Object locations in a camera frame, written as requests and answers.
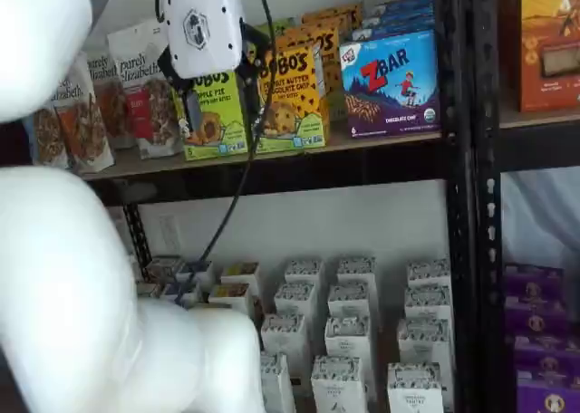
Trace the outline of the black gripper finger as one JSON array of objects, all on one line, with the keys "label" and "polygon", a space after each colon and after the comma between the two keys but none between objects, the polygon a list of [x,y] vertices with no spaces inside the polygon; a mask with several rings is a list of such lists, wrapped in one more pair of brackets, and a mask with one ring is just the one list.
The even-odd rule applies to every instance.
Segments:
[{"label": "black gripper finger", "polygon": [[194,91],[194,82],[191,79],[182,79],[172,65],[172,54],[167,45],[158,58],[160,71],[168,81],[169,85],[178,94],[184,108],[185,120],[188,122],[188,130],[195,131],[196,123],[201,118],[201,110],[198,103],[198,95]]},{"label": "black gripper finger", "polygon": [[246,126],[254,132],[261,110],[258,78],[265,68],[265,58],[272,49],[272,39],[244,21],[240,22],[242,37],[241,63],[237,67],[237,77],[242,81],[242,93],[246,110]]}]

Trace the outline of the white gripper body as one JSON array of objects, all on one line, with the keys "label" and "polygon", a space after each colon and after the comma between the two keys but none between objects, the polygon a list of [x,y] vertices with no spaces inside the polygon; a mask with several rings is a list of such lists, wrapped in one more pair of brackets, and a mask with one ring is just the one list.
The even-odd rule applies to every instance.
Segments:
[{"label": "white gripper body", "polygon": [[162,0],[171,65],[182,79],[231,72],[241,63],[241,0]]}]

